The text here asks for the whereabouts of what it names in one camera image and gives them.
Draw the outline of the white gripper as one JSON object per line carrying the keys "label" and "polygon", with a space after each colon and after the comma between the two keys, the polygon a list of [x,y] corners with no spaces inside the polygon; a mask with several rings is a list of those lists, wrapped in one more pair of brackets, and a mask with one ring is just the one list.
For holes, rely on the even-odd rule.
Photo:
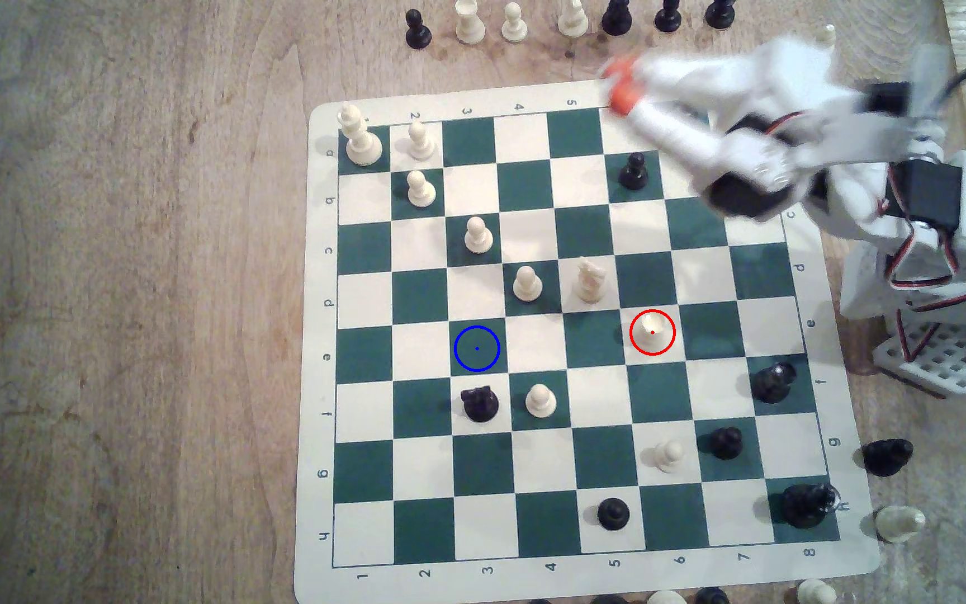
{"label": "white gripper", "polygon": [[[610,111],[693,182],[710,182],[701,198],[725,216],[764,221],[794,203],[828,212],[826,171],[798,172],[788,151],[803,140],[793,119],[748,114],[720,136],[701,121],[663,110],[651,101],[672,100],[697,110],[751,112],[754,62],[748,55],[687,58],[660,53],[618,56],[602,65],[610,82]],[[720,168],[726,170],[720,174]]]}

